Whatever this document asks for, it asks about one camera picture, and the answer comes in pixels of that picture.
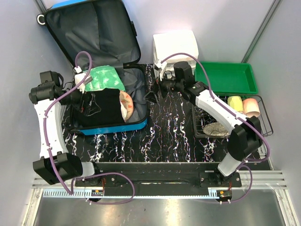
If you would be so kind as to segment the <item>black garment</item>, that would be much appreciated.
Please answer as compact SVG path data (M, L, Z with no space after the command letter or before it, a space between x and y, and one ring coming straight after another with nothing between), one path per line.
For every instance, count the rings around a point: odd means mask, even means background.
M72 117L82 127L102 127L123 124L119 89L92 91L95 98L88 115L79 112L79 105L73 107Z

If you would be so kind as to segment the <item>blue fish-print suitcase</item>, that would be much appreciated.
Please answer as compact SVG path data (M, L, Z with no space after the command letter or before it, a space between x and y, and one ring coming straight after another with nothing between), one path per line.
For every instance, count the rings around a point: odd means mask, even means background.
M145 66L139 64L141 51L135 26L122 1L69 0L39 14L37 22L48 28L70 63L75 63L80 51L86 51L91 59L79 59L83 69L90 65L113 66L134 103L134 112L125 123L87 128L73 119L74 106L71 106L70 129L95 135L140 130L146 126L149 112L144 100L147 94Z

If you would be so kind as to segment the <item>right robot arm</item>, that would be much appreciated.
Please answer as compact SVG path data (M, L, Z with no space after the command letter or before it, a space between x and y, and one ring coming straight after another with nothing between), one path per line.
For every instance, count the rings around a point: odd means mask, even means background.
M186 61L174 64L174 77L164 76L166 63L157 60L153 69L159 73L153 92L166 97L168 92L179 92L182 97L196 107L213 116L229 133L227 154L217 169L209 174L208 180L218 186L225 186L230 177L244 164L263 143L260 120L234 110L213 93L209 84L196 81L192 68Z

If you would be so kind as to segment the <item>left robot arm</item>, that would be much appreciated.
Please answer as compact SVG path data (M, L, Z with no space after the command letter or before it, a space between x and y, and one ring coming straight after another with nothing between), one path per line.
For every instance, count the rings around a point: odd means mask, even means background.
M85 177L91 186L99 185L102 175L96 172L95 164L82 162L69 153L63 139L61 107L78 106L81 92L76 90L57 102L56 99L66 93L62 75L52 71L42 72L40 81L40 85L29 93L38 116L41 138L40 158L33 162L33 170L50 185L78 177Z

